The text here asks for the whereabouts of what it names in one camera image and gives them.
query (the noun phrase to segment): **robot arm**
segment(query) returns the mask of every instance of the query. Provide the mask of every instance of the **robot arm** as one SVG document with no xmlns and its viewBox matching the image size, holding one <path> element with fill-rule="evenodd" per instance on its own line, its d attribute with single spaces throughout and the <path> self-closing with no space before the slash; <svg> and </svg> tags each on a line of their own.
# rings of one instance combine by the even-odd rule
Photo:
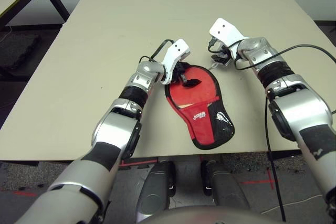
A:
<svg viewBox="0 0 336 224">
<path fill-rule="evenodd" d="M 170 83 L 176 63 L 189 53 L 179 39 L 162 63 L 140 62 L 98 123 L 92 149 L 73 161 L 17 223 L 102 223 L 120 159 L 134 152 L 142 110 L 154 84 Z"/>
<path fill-rule="evenodd" d="M 265 38 L 246 38 L 221 18 L 212 26 L 210 34 L 225 47 L 234 42 L 231 35 L 242 40 L 229 50 L 233 59 L 240 57 L 250 65 L 277 54 Z M 290 69 L 281 55 L 253 67 L 253 71 L 265 88 L 269 110 L 279 133 L 298 143 L 328 204 L 329 214 L 335 217 L 336 134 L 332 128 L 331 111 L 306 81 Z"/>
</svg>

